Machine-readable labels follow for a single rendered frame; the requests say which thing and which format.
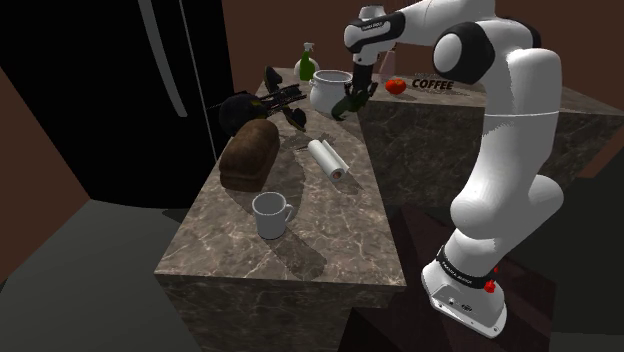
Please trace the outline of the white pot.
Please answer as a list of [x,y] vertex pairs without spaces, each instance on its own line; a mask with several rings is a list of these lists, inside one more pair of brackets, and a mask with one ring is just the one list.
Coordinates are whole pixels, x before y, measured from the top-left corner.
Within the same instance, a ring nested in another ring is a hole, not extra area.
[[319,70],[309,81],[309,100],[319,113],[330,114],[334,106],[345,96],[345,85],[352,81],[352,74],[340,70]]

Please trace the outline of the green spray bottle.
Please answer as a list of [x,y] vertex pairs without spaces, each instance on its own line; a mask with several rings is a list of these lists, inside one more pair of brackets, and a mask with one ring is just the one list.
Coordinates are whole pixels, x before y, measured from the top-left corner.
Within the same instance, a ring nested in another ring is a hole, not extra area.
[[301,58],[294,67],[294,74],[301,81],[309,81],[313,78],[314,73],[319,69],[318,63],[310,57],[314,44],[311,42],[304,43],[304,51]]

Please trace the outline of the flat lettered sign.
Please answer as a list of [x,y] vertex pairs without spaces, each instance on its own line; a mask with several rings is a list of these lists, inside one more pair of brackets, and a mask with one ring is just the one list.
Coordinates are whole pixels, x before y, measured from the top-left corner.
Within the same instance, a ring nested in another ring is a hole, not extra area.
[[416,77],[412,86],[421,90],[450,91],[454,89],[454,81],[436,77]]

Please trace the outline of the white paper towel roll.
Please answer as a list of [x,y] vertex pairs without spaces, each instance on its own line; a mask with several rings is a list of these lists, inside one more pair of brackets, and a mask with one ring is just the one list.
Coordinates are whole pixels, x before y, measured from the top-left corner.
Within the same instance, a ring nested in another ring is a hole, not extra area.
[[340,181],[349,171],[347,163],[326,140],[313,139],[307,149],[330,181]]

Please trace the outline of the black round pan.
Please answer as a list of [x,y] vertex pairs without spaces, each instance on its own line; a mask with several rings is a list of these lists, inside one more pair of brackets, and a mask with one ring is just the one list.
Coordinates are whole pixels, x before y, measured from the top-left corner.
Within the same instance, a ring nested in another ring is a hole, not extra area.
[[248,93],[227,98],[219,108],[219,123],[228,136],[235,136],[248,121],[267,116],[268,110],[263,102]]

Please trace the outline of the brown bread loaf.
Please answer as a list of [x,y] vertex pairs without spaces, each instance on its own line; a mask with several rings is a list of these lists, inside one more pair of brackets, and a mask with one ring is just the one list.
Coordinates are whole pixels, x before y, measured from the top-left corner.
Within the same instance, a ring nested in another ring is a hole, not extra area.
[[221,185],[240,192],[261,191],[279,150],[279,131],[274,123],[267,119],[247,122],[220,158]]

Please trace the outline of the white mug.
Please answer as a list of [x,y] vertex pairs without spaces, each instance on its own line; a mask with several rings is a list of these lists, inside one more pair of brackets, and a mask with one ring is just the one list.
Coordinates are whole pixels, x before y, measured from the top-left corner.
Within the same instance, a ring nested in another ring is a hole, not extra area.
[[278,192],[263,192],[252,201],[258,235],[266,240],[281,237],[291,221],[294,207]]

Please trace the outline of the black fridge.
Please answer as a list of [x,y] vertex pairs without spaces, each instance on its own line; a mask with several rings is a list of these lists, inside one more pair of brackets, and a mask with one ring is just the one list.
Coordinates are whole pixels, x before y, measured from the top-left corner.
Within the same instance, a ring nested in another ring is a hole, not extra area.
[[0,68],[95,200],[187,208],[224,148],[222,0],[0,0]]

